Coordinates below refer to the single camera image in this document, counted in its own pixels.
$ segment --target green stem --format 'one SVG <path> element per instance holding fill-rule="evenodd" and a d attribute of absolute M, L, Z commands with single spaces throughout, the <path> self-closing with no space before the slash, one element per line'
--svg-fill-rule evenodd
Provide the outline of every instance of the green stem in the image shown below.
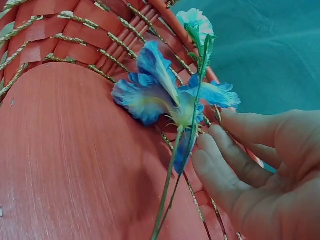
<path fill-rule="evenodd" d="M 203 82 L 203 77 L 200 77 L 200 83 L 199 83 L 199 87 L 198 87 L 198 92 L 196 94 L 196 97 L 195 97 L 195 101 L 194 101 L 194 109 L 193 109 L 193 117 L 192 117 L 192 128 L 191 128 L 191 131 L 190 131 L 190 138 L 189 138 L 189 142 L 188 142 L 188 145 L 187 145 L 187 148 L 186 148 L 186 152 L 185 152 L 185 156 L 183 158 L 183 162 L 182 162 L 182 165 L 181 166 L 185 166 L 186 165 L 186 162 L 190 156 L 190 152 L 191 152 L 191 148 L 192 148 L 192 139 L 193 139 L 193 132 L 196 128 L 196 112 L 197 112 L 197 108 L 198 108 L 198 103 L 199 103 L 199 94 L 200 94 L 200 88 L 201 88 L 201 85 L 202 85 L 202 82 Z M 169 203 L 169 206 L 168 208 L 166 209 L 165 211 L 165 214 L 164 214 L 164 217 L 163 217 L 163 220 L 161 222 L 161 225 L 159 227 L 159 231 L 158 231 L 158 234 L 156 235 L 156 238 L 158 238 L 158 235 L 164 225 L 164 222 L 166 220 L 166 217 L 168 215 L 168 212 L 169 210 L 171 209 L 172 207 L 172 203 L 174 201 L 174 198 L 175 198 L 175 195 L 176 195 L 176 191 L 177 191 L 177 188 L 178 188 L 178 184 L 179 184 L 179 181 L 180 181 L 180 178 L 182 176 L 182 173 L 183 171 L 179 174 L 178 176 L 178 179 L 175 183 L 175 187 L 174 187 L 174 191 L 172 193 L 172 196 L 171 196 L 171 199 L 170 199 L 170 203 Z"/>
<path fill-rule="evenodd" d="M 159 233 L 160 233 L 160 231 L 161 231 L 161 229 L 162 229 L 162 227 L 163 227 L 163 225 L 164 225 L 164 223 L 165 223 L 165 220 L 166 220 L 166 218 L 167 218 L 167 215 L 168 215 L 168 213 L 169 213 L 169 210 L 172 208 L 172 203 L 173 203 L 173 201 L 174 201 L 174 196 L 175 196 L 175 194 L 176 194 L 176 191 L 177 191 L 177 188 L 178 188 L 178 183 L 179 183 L 179 181 L 180 181 L 181 176 L 182 176 L 182 175 L 179 175 L 179 176 L 178 176 L 178 179 L 177 179 L 177 181 L 176 181 L 176 183 L 175 183 L 174 190 L 173 190 L 173 193 L 172 193 L 172 197 L 171 197 L 171 199 L 170 199 L 169 206 L 168 206 L 168 208 L 167 208 L 166 211 L 165 211 L 165 214 L 164 214 L 164 216 L 163 216 L 163 220 L 162 220 L 162 222 L 161 222 L 161 224 L 160 224 L 159 231 L 158 231 L 158 234 L 156 235 L 156 237 L 158 237 L 158 235 L 159 235 Z"/>
<path fill-rule="evenodd" d="M 151 240 L 157 240 L 157 238 L 158 238 L 158 232 L 159 232 L 158 228 L 159 228 L 159 225 L 160 225 L 160 222 L 161 222 L 161 219 L 162 219 L 162 215 L 164 213 L 166 198 L 167 198 L 167 195 L 168 195 L 168 188 L 169 188 L 170 178 L 171 178 L 172 170 L 173 170 L 173 167 L 174 167 L 174 161 L 175 161 L 175 158 L 176 158 L 176 155 L 177 155 L 178 145 L 179 145 L 183 130 L 184 130 L 184 128 L 181 125 L 177 129 L 177 137 L 176 137 L 176 140 L 175 140 L 173 153 L 172 153 L 172 157 L 171 157 L 171 160 L 170 160 L 168 173 L 166 175 L 166 181 L 165 181 L 165 185 L 164 185 L 164 189 L 163 189 L 163 194 L 162 194 L 162 197 L 161 197 L 161 202 L 160 202 L 158 215 L 157 215 L 155 223 L 154 223 L 154 228 L 153 228 L 153 231 L 152 231 Z"/>

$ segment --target artificial flower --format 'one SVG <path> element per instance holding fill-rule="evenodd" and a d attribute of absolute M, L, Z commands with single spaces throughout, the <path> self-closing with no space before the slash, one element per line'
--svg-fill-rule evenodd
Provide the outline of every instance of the artificial flower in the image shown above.
<path fill-rule="evenodd" d="M 199 75 L 194 74 L 187 85 L 177 87 L 170 66 L 171 62 L 159 51 L 158 43 L 149 41 L 144 45 L 137 60 L 139 73 L 130 73 L 129 81 L 118 81 L 111 95 L 117 104 L 126 108 L 133 118 L 139 119 L 145 126 L 154 124 L 160 115 L 166 114 L 175 125 L 183 127 L 183 136 L 174 161 L 176 171 L 181 173 L 184 168 L 181 164 L 188 144 L 186 139 L 190 139 L 189 127 L 193 123 Z M 236 107 L 240 100 L 236 93 L 230 92 L 232 88 L 233 86 L 227 83 L 203 83 L 200 99 L 222 108 Z M 204 105 L 199 103 L 195 111 L 197 124 L 204 119 L 204 109 Z M 192 146 L 196 142 L 198 131 L 194 132 Z"/>
<path fill-rule="evenodd" d="M 199 38 L 201 44 L 205 44 L 207 35 L 215 36 L 214 28 L 209 19 L 199 9 L 192 8 L 189 11 L 180 11 L 176 15 L 178 21 L 185 27 L 185 24 L 197 29 L 199 27 Z"/>
<path fill-rule="evenodd" d="M 198 126 L 196 126 L 196 129 L 192 133 L 191 151 L 196 144 L 197 136 L 198 136 Z M 183 164 L 184 159 L 185 159 L 185 155 L 187 152 L 190 137 L 191 137 L 191 129 L 187 128 L 181 135 L 181 140 L 179 142 L 179 146 L 176 151 L 176 156 L 175 156 L 175 159 L 173 162 L 173 166 L 174 166 L 175 171 L 179 175 L 182 174 L 182 172 L 184 171 L 185 165 L 188 163 L 188 161 L 190 159 L 190 152 L 189 152 L 189 154 L 187 156 L 187 160 L 186 160 L 185 164 Z"/>

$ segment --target teal background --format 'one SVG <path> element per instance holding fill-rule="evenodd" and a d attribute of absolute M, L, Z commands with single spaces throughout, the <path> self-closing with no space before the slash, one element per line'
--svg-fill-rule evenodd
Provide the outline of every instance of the teal background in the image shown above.
<path fill-rule="evenodd" d="M 240 113 L 320 108 L 320 1 L 181 0 L 172 10 L 191 8 L 213 24 L 211 66 L 234 85 Z"/>

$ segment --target hand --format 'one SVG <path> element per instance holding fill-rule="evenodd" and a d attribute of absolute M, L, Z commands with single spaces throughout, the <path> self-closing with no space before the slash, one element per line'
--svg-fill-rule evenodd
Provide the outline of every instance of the hand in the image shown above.
<path fill-rule="evenodd" d="M 320 239 L 320 111 L 279 115 L 224 110 L 220 126 L 198 139 L 194 169 L 235 229 L 248 240 Z"/>

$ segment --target woven basket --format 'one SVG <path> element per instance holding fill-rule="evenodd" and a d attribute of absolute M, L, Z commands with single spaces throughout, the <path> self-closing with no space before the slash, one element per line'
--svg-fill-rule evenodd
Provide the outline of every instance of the woven basket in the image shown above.
<path fill-rule="evenodd" d="M 164 118 L 142 126 L 110 93 L 137 71 L 146 41 L 159 43 L 177 83 L 196 71 L 175 2 L 0 0 L 0 29 L 14 22 L 0 38 L 0 239 L 150 238 L 176 130 Z M 220 120 L 217 108 L 205 114 L 201 131 Z M 189 163 L 159 238 L 243 237 Z"/>

